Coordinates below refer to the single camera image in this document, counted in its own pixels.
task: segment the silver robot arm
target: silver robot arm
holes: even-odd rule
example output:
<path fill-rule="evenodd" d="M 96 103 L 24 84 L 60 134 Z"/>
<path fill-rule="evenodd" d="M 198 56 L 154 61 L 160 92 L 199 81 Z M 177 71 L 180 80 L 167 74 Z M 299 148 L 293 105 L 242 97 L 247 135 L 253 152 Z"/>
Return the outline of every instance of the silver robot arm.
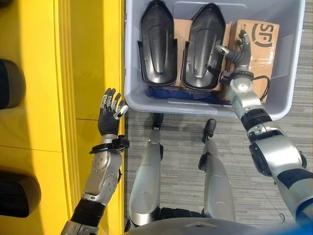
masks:
<path fill-rule="evenodd" d="M 66 222 L 61 235 L 96 235 L 103 216 L 120 179 L 121 152 L 129 147 L 124 136 L 117 136 L 119 120 L 128 106 L 121 101 L 120 94 L 114 100 L 115 89 L 108 89 L 103 95 L 98 119 L 101 142 L 91 150 L 94 154 L 91 173 L 83 195 L 72 218 Z"/>
<path fill-rule="evenodd" d="M 251 56 L 249 37 L 244 30 L 239 36 L 242 40 L 241 51 L 215 47 L 235 66 L 233 73 L 224 72 L 221 75 L 221 79 L 227 83 L 227 96 L 247 131 L 251 142 L 249 149 L 257 170 L 274 179 L 298 223 L 312 221 L 313 174 L 304 168 L 304 156 L 278 124 L 272 121 L 254 93 L 253 74 L 248 72 Z"/>

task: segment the plastic bin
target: plastic bin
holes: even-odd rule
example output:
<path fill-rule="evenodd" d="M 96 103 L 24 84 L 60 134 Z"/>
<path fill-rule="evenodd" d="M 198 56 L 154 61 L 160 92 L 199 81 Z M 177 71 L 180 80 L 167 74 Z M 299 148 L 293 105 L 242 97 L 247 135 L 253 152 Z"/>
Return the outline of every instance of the plastic bin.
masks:
<path fill-rule="evenodd" d="M 125 99 L 129 106 L 143 112 L 235 117 L 231 106 L 212 105 L 196 100 L 155 98 L 147 92 L 140 71 L 137 40 L 140 40 L 140 20 L 150 0 L 127 0 L 126 7 L 126 77 Z M 173 17 L 190 20 L 210 1 L 167 0 Z M 302 33 L 305 0 L 216 0 L 227 23 L 239 19 L 280 24 L 270 89 L 265 108 L 272 119 L 288 113 L 292 103 L 298 55 Z"/>

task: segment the yellow wall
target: yellow wall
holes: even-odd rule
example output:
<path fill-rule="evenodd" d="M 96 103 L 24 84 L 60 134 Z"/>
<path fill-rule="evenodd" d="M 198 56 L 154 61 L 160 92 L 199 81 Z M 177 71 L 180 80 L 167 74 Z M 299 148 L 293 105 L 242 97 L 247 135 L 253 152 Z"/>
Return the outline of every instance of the yellow wall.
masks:
<path fill-rule="evenodd" d="M 0 58 L 16 63 L 26 81 L 22 104 L 0 110 L 0 168 L 37 178 L 42 194 L 28 218 L 0 216 L 1 234 L 55 235 L 68 219 L 53 16 L 53 1 L 0 9 Z"/>
<path fill-rule="evenodd" d="M 71 2 L 73 83 L 77 130 L 80 185 L 90 173 L 92 146 L 99 144 L 97 129 L 99 105 L 104 91 L 111 87 L 123 94 L 124 1 L 81 0 Z M 124 120 L 120 124 L 124 133 Z M 120 181 L 99 234 L 121 234 L 124 228 L 124 179 Z"/>
<path fill-rule="evenodd" d="M 1 234 L 56 235 L 71 217 L 90 172 L 88 151 L 99 143 L 102 94 L 122 92 L 123 4 L 14 0 L 0 9 L 0 58 L 15 62 L 26 81 L 22 104 L 0 110 L 0 170 L 33 176 L 42 193 L 28 218 L 0 216 Z M 122 233 L 123 184 L 99 234 Z"/>

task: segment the robotic hand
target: robotic hand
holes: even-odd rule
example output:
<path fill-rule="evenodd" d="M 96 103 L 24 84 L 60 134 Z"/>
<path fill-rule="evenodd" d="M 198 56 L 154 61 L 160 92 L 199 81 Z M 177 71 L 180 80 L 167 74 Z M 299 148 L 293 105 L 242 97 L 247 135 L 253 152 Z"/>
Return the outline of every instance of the robotic hand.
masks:
<path fill-rule="evenodd" d="M 101 142 L 91 150 L 94 154 L 90 176 L 81 200 L 75 208 L 61 235 L 96 235 L 104 209 L 109 203 L 119 182 L 122 165 L 121 152 L 129 147 L 129 141 L 118 134 L 119 120 L 127 112 L 128 106 L 113 100 L 115 89 L 107 89 L 102 97 L 98 119 Z"/>
<path fill-rule="evenodd" d="M 253 91 L 253 73 L 248 71 L 251 48 L 247 33 L 241 30 L 241 51 L 220 45 L 215 49 L 234 64 L 234 72 L 224 71 L 227 96 L 251 142 L 249 146 L 257 170 L 271 176 L 293 217 L 300 224 L 313 219 L 313 174 L 306 160 L 277 123 L 273 122 Z"/>

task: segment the robot finger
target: robot finger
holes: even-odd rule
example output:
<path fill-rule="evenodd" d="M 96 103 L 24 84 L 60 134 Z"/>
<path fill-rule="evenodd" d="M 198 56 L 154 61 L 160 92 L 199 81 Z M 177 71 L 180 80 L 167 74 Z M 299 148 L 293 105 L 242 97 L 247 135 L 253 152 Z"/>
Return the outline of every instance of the robot finger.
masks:
<path fill-rule="evenodd" d="M 108 99 L 110 92 L 111 92 L 111 88 L 108 88 L 106 90 L 106 92 L 104 92 L 104 95 L 103 95 L 101 103 L 100 103 L 100 112 L 102 112 L 104 110 L 104 106 L 107 103 L 107 99 Z"/>
<path fill-rule="evenodd" d="M 108 108 L 111 108 L 111 105 L 112 105 L 111 100 L 112 100 L 112 98 L 113 98 L 113 96 L 114 96 L 115 91 L 116 91 L 116 89 L 113 88 L 113 89 L 111 90 L 109 96 L 108 96 L 107 103 L 105 104 Z"/>
<path fill-rule="evenodd" d="M 116 106 L 116 112 L 119 112 L 120 110 L 121 110 L 121 108 L 122 108 L 122 106 L 124 105 L 124 101 L 123 100 L 121 100 L 120 102 L 119 102 L 119 104 Z"/>
<path fill-rule="evenodd" d="M 242 43 L 242 50 L 249 50 L 250 49 L 250 39 L 246 31 L 243 29 L 240 31 L 239 38 L 241 39 Z"/>
<path fill-rule="evenodd" d="M 116 119 L 116 120 L 120 120 L 121 117 L 126 114 L 128 110 L 128 106 L 127 105 L 123 105 L 118 112 L 116 112 L 113 117 Z"/>
<path fill-rule="evenodd" d="M 114 99 L 114 101 L 112 102 L 112 110 L 115 111 L 116 109 L 116 104 L 118 103 L 118 100 L 120 99 L 121 97 L 121 93 L 118 93 Z"/>

